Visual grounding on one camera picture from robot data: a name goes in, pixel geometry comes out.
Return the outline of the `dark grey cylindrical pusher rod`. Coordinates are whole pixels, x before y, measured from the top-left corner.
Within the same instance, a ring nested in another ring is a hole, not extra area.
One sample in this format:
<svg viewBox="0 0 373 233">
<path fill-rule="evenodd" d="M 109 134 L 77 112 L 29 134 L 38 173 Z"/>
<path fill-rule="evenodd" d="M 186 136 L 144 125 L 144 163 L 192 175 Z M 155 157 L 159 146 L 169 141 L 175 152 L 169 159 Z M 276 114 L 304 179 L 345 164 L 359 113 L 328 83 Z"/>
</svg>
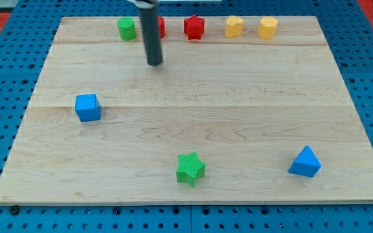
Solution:
<svg viewBox="0 0 373 233">
<path fill-rule="evenodd" d="M 157 3 L 138 2 L 138 8 L 147 64 L 155 67 L 163 62 Z"/>
</svg>

